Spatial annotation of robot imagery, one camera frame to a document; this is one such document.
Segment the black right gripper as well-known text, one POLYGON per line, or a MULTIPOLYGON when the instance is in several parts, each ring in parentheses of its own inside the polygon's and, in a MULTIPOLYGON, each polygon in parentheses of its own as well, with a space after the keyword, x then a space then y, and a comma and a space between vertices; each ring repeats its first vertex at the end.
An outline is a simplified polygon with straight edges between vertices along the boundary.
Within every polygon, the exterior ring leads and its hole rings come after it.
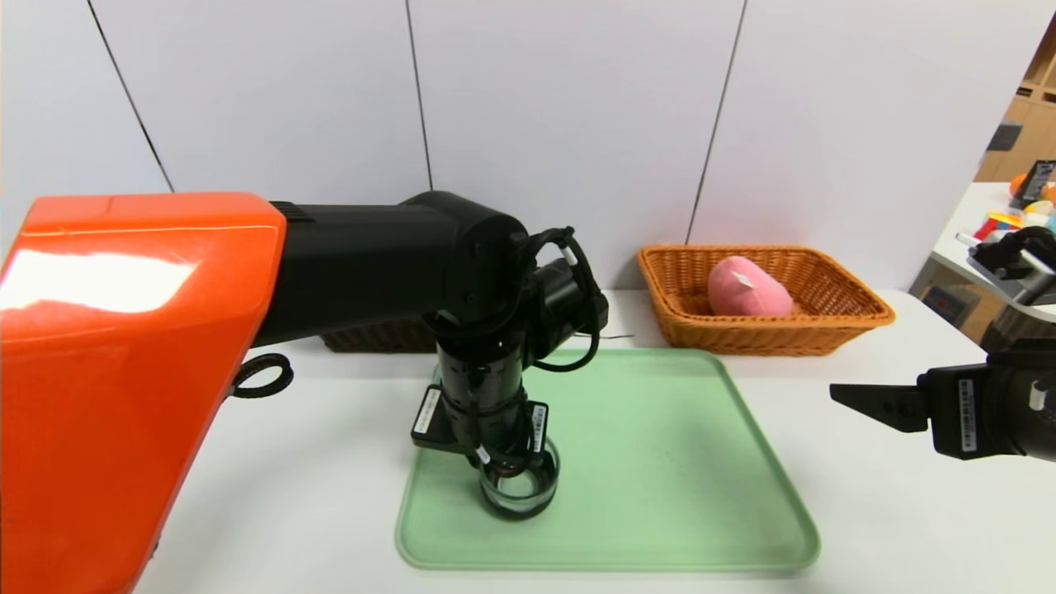
POLYGON ((916 386, 830 384, 829 394, 857 413, 902 433, 929 429, 936 452, 973 461, 1029 456, 1052 462, 1054 373, 1010 365, 936 368, 916 386))

